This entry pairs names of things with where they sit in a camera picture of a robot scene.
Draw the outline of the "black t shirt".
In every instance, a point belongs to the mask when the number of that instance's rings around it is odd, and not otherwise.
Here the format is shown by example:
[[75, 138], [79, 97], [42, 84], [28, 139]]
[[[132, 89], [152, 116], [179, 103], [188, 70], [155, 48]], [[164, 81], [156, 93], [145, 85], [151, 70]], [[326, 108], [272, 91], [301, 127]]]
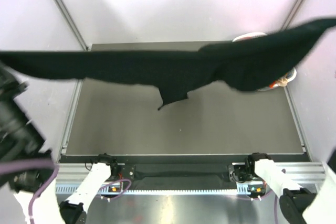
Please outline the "black t shirt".
[[334, 26], [333, 17], [315, 19], [269, 35], [191, 51], [2, 51], [1, 61], [41, 79], [153, 86], [162, 104], [168, 105], [216, 81], [241, 92], [264, 88], [301, 63]]

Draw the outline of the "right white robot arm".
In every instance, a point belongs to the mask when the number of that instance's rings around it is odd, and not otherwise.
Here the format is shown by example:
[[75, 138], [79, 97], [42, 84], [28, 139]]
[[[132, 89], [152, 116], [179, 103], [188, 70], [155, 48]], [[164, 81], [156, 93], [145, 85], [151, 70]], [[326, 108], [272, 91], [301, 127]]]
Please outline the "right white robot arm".
[[283, 173], [264, 153], [248, 155], [247, 167], [263, 179], [279, 198], [279, 206], [289, 223], [335, 223], [335, 152], [325, 168], [325, 179], [314, 194]]

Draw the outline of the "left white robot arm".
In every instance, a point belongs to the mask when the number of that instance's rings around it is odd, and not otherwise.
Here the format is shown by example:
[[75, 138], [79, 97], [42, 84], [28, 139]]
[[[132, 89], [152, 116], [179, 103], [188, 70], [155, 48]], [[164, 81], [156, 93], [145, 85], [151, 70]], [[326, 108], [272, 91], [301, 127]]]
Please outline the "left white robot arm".
[[26, 87], [1, 65], [1, 185], [9, 185], [27, 223], [85, 223], [103, 183], [118, 174], [118, 163], [98, 155], [75, 192], [58, 203], [59, 167], [51, 150], [41, 152], [44, 138], [14, 100]]

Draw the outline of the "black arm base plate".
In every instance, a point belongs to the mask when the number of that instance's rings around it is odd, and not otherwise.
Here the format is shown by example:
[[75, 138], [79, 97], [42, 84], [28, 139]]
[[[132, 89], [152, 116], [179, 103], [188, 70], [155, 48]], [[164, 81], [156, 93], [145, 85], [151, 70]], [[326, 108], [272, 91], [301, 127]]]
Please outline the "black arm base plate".
[[250, 170], [249, 155], [172, 155], [172, 156], [110, 156], [100, 154], [89, 156], [85, 164], [111, 164], [112, 178], [127, 178], [132, 182], [146, 178], [180, 184], [182, 180], [209, 180], [211, 183], [221, 184], [230, 182], [229, 166], [232, 163], [247, 166], [238, 178], [243, 181], [246, 172]]

